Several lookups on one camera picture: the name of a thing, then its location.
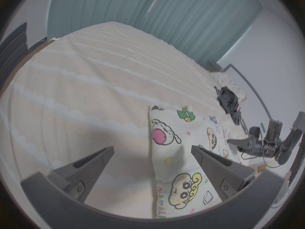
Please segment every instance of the bed sheet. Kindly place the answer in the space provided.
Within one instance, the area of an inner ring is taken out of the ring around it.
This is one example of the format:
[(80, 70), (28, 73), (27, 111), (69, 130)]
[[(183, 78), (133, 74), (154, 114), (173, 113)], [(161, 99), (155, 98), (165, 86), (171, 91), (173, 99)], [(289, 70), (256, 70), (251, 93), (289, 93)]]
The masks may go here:
[[(85, 203), (156, 218), (149, 106), (192, 105), (195, 113), (216, 116), (233, 138), (245, 138), (219, 105), (214, 86), (194, 60), (143, 31), (116, 22), (81, 29), (34, 55), (4, 92), (1, 165), (18, 184), (36, 171), (48, 174), (114, 146)], [(28, 211), (28, 204), (20, 205)]]

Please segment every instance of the white towel with cartoon print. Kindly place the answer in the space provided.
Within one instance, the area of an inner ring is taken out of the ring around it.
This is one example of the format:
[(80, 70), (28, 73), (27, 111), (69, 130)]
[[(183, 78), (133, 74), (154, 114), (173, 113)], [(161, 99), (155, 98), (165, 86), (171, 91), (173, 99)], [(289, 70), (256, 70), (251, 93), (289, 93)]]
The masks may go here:
[(157, 179), (159, 219), (199, 212), (221, 202), (191, 154), (192, 145), (238, 162), (227, 145), (230, 133), (215, 117), (182, 110), (150, 108), (152, 163)]

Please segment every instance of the beige bed sheet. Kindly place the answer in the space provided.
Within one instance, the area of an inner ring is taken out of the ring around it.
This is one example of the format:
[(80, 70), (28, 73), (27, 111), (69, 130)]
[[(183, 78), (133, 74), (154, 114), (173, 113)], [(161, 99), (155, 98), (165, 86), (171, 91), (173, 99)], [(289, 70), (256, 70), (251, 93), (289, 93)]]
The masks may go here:
[[(73, 32), (35, 54), (2, 95), (1, 173), (10, 187), (114, 146), (85, 203), (156, 218), (149, 106), (192, 105), (195, 113), (226, 124), (233, 138), (245, 138), (219, 105), (214, 86), (192, 59), (131, 26), (108, 22)], [(30, 210), (26, 202), (20, 205)]]

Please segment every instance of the teal curtain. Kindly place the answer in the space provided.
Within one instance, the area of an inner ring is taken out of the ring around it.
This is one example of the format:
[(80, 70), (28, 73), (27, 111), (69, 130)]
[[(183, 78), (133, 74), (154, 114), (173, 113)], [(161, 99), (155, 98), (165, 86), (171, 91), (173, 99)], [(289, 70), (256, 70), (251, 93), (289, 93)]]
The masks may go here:
[(207, 63), (218, 61), (261, 10), (259, 0), (52, 0), (48, 38), (116, 21)]

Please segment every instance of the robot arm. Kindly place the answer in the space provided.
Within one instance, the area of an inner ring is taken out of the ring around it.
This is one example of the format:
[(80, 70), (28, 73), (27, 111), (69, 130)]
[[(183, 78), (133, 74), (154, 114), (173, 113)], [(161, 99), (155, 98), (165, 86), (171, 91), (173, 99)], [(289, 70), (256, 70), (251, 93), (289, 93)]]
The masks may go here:
[(305, 132), (305, 113), (299, 112), (292, 130), (284, 141), (279, 141), (282, 123), (275, 120), (269, 121), (269, 126), (264, 139), (259, 140), (260, 128), (251, 127), (249, 137), (246, 139), (228, 139), (228, 143), (236, 145), (238, 151), (254, 156), (275, 157), (283, 165), (289, 159), (292, 150)]

